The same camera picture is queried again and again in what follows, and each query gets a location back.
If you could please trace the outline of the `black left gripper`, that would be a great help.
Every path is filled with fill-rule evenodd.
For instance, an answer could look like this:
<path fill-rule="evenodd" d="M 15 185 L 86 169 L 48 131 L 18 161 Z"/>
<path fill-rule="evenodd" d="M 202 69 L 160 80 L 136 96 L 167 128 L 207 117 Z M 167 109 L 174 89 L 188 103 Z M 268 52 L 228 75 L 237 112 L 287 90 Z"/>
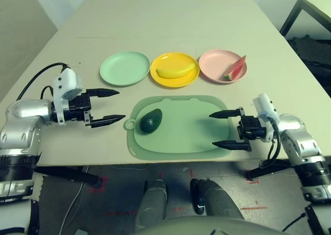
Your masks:
<path fill-rule="evenodd" d="M 90 110 L 92 108 L 90 97 L 110 97 L 119 94 L 118 91 L 106 88 L 87 89 L 72 100 L 68 101 L 68 107 L 64 108 L 65 121 L 82 121 L 91 128 L 111 125 L 125 118 L 125 115 L 108 115 L 101 119 L 92 119 Z"/>

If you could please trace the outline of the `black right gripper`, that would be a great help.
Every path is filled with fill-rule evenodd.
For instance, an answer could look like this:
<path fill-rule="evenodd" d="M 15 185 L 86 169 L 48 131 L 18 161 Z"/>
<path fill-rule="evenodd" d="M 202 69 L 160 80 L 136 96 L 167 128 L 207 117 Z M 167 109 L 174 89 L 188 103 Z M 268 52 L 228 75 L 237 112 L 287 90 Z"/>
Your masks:
<path fill-rule="evenodd" d="M 237 131 L 241 140 L 256 140 L 266 137 L 266 127 L 261 126 L 258 118 L 246 116 L 242 107 L 237 109 L 228 109 L 214 112 L 209 115 L 212 118 L 229 118 L 240 116 Z M 244 150 L 251 151 L 251 146 L 248 142 L 237 142 L 235 140 L 223 140 L 212 142 L 213 145 L 227 150 Z"/>

